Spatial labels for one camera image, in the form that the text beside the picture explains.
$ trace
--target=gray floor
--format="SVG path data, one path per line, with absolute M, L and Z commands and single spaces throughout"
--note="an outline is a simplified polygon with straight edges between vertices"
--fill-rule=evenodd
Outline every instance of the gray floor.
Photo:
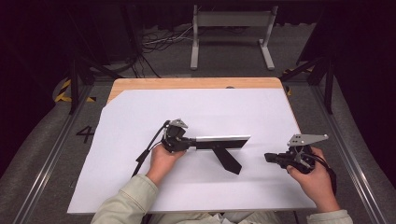
M 184 40 L 163 51 L 145 54 L 151 66 L 162 77 L 280 77 L 288 68 L 295 67 L 295 62 L 304 44 L 312 32 L 314 25 L 275 27 L 270 39 L 269 50 L 276 66 L 275 71 L 268 71 L 263 61 L 257 39 L 262 34 L 257 28 L 249 28 L 242 34 L 234 34 L 224 30 L 207 30 L 200 36 L 199 67 L 190 70 L 191 41 Z M 144 68 L 136 65 L 141 76 L 154 77 L 146 63 Z M 126 77 L 134 77 L 131 70 L 122 73 Z M 309 87 L 304 75 L 298 76 L 287 83 L 291 88 L 290 105 L 303 133 L 327 133 L 330 139 L 315 144 L 324 150 L 327 161 L 337 173 L 337 199 L 342 207 L 348 210 L 355 223 L 396 223 L 395 189 L 386 179 L 375 163 L 369 149 L 364 144 L 359 130 L 351 117 L 347 103 L 338 87 L 334 86 L 332 109 L 338 132 L 343 137 L 345 147 L 352 153 L 367 180 L 367 186 L 383 217 L 377 221 L 371 217 L 372 204 L 365 203 L 357 190 L 359 183 L 342 157 L 342 146 L 337 141 L 337 133 L 329 122 L 329 116 L 323 112 L 318 103 L 319 89 Z M 54 169 L 49 170 L 48 178 L 44 179 L 42 192 L 38 192 L 37 201 L 33 203 L 28 223 L 89 223 L 92 215 L 72 216 L 66 210 L 74 192 L 79 172 L 90 150 L 91 140 L 84 144 L 84 136 L 76 133 L 86 126 L 93 131 L 98 124 L 101 109 L 111 90 L 112 80 L 108 77 L 97 77 L 89 95 L 96 97 L 95 103 L 85 103 L 78 111 L 76 120 L 71 125 L 69 135 L 56 160 Z M 59 102 L 35 127 L 21 146 L 0 181 L 0 220 L 1 223 L 12 223 L 21 209 L 30 189 L 40 176 L 43 164 L 64 131 L 64 125 L 70 119 L 68 112 L 70 103 Z M 305 223 L 305 216 L 313 210 L 297 211 L 300 223 Z M 284 223 L 295 223 L 291 211 L 279 211 Z

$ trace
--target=dark background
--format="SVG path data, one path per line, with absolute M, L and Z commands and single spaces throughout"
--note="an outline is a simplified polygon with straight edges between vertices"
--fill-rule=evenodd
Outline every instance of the dark background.
M 136 9 L 130 24 L 134 31 L 154 25 L 172 30 L 191 22 L 190 6 Z M 394 11 L 390 3 L 374 1 L 344 1 L 324 12 L 320 6 L 283 6 L 276 25 L 312 23 L 321 17 L 299 61 L 332 57 L 354 120 L 377 163 L 396 186 L 392 141 L 396 134 Z M 26 136 L 54 107 L 52 92 L 68 76 L 72 53 L 67 46 L 74 45 L 100 64 L 131 61 L 137 56 L 139 34 L 128 40 L 131 34 L 118 12 L 115 5 L 69 7 L 62 21 L 67 28 L 63 32 L 70 33 L 65 44 L 59 33 L 62 26 L 57 26 L 59 21 L 52 18 L 42 1 L 2 1 L 1 175 Z

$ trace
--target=person's left hand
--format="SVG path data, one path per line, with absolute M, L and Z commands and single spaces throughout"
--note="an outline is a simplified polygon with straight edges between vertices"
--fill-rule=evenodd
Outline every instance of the person's left hand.
M 163 178 L 172 170 L 176 161 L 182 157 L 186 151 L 169 152 L 159 144 L 151 150 L 151 164 L 146 174 L 156 186 L 160 186 Z

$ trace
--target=floor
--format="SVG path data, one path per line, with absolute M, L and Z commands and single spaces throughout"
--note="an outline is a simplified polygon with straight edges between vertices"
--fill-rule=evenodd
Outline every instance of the floor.
M 269 42 L 276 69 L 268 71 L 257 40 L 257 28 L 207 29 L 200 32 L 200 58 L 196 71 L 190 70 L 191 35 L 167 49 L 144 53 L 161 77 L 280 77 L 296 67 L 296 61 L 315 24 L 276 26 Z M 113 64 L 109 68 L 121 66 Z M 147 62 L 138 61 L 124 77 L 152 77 Z M 311 87 L 301 74 L 285 82 L 290 87 L 290 106 L 302 133 L 327 133 L 328 141 L 318 143 L 337 173 L 337 200 L 355 223 L 396 223 L 395 188 L 375 163 L 349 113 L 336 80 L 333 88 L 333 115 L 322 105 L 323 82 Z M 111 90 L 110 77 L 96 75 L 91 87 L 80 87 L 82 96 L 95 97 L 68 114 L 70 103 L 58 102 L 35 127 L 0 180 L 2 223 L 89 223 L 92 215 L 68 215 L 67 207 L 78 181 L 92 138 L 76 133 L 92 127 L 94 132 Z M 54 90 L 54 98 L 63 85 Z M 297 211 L 299 223 L 313 210 Z M 296 223 L 291 211 L 278 211 L 283 223 Z

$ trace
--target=person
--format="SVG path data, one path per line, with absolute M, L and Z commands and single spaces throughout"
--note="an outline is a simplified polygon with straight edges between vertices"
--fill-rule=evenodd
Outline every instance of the person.
M 322 159 L 320 149 L 312 147 L 313 153 Z M 154 203 L 159 186 L 173 166 L 185 154 L 185 151 L 168 152 L 159 144 L 152 149 L 150 168 L 146 175 L 135 175 L 120 189 L 119 193 L 107 199 L 99 207 L 92 223 L 136 223 L 140 224 L 144 215 Z M 308 175 L 300 173 L 292 166 L 288 173 L 302 187 L 304 193 L 315 203 L 318 213 L 308 216 L 308 224 L 353 223 L 346 210 L 340 208 L 332 193 L 332 184 L 326 169 L 316 163 L 315 169 Z M 251 212 L 230 214 L 181 213 L 153 215 L 149 223 L 188 224 L 188 223 L 256 223 L 279 224 L 275 212 Z

